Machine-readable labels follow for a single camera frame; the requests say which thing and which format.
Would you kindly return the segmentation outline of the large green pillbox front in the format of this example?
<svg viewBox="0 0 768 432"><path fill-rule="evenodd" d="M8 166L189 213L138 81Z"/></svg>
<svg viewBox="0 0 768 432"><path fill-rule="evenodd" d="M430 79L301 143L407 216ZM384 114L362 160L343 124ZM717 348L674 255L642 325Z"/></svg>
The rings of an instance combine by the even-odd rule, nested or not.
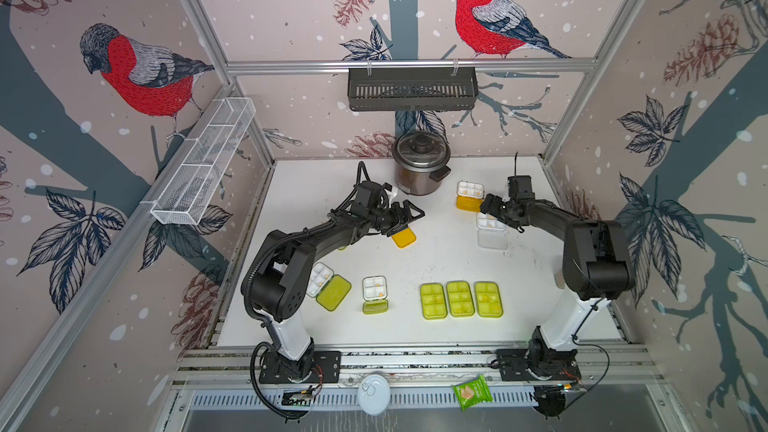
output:
<svg viewBox="0 0 768 432"><path fill-rule="evenodd" d="M451 281L446 284L448 309L453 317L471 317L475 314L471 288L466 281Z"/></svg>

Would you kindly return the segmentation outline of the clear white pillbox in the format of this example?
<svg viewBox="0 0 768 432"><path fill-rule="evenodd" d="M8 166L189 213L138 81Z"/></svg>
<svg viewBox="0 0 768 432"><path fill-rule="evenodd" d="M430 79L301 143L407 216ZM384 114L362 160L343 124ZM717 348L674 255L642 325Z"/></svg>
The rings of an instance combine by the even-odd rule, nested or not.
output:
<svg viewBox="0 0 768 432"><path fill-rule="evenodd" d="M509 247L507 226L491 215L476 214L478 246L490 250L506 250Z"/></svg>

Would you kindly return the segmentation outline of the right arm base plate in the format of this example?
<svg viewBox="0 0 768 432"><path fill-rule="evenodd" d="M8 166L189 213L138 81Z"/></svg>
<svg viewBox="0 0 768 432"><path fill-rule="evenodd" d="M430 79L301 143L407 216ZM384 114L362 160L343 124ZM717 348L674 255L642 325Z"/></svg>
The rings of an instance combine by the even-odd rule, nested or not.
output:
<svg viewBox="0 0 768 432"><path fill-rule="evenodd" d="M495 363L505 382L575 382L582 378L576 354L576 350L498 349Z"/></svg>

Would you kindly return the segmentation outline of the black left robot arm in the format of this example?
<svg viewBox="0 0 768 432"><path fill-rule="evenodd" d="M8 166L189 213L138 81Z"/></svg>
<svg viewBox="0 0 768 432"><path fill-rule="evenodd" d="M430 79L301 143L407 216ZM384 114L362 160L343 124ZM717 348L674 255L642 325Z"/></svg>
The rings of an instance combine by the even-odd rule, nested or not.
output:
<svg viewBox="0 0 768 432"><path fill-rule="evenodd" d="M300 362L314 349L299 309L315 263L369 235L392 237L425 216L409 200L364 205L348 200L316 226L285 233L270 232L248 267L240 286L246 314L267 330L274 350Z"/></svg>

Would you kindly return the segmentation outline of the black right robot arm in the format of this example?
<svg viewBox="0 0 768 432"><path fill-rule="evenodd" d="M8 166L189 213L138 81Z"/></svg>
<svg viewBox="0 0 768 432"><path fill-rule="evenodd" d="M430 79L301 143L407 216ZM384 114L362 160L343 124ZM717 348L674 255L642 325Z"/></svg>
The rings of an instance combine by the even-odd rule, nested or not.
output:
<svg viewBox="0 0 768 432"><path fill-rule="evenodd" d="M635 285L628 240L614 220L585 219L535 197L528 175L508 178L508 199L488 194L480 211L522 233L541 229L563 242L561 273L568 288L529 341L530 371L552 375L574 361L582 329Z"/></svg>

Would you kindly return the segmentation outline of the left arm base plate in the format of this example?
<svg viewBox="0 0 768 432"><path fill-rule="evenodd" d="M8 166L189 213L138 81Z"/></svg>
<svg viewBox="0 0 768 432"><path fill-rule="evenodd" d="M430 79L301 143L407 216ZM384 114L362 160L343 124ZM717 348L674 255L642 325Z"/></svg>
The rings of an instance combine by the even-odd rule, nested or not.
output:
<svg viewBox="0 0 768 432"><path fill-rule="evenodd" d="M278 352L266 352L264 364L258 363L260 384L336 384L341 370L339 351L313 351L298 361Z"/></svg>

